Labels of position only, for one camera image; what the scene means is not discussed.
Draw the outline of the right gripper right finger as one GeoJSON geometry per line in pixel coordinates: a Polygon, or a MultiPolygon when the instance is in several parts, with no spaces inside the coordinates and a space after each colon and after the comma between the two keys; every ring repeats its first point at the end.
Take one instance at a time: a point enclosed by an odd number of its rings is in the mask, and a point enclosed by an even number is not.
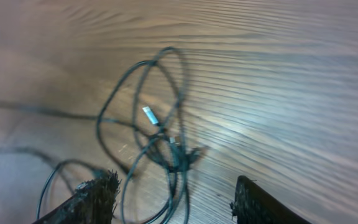
{"type": "Polygon", "coordinates": [[[237,178],[230,208],[237,224],[310,224],[244,175],[237,178]]]}

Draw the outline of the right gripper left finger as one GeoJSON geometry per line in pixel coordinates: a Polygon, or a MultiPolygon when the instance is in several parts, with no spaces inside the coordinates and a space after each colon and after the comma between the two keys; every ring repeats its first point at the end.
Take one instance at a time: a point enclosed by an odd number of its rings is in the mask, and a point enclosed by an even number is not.
{"type": "Polygon", "coordinates": [[[116,172],[103,172],[34,224],[111,224],[119,184],[116,172]]]}

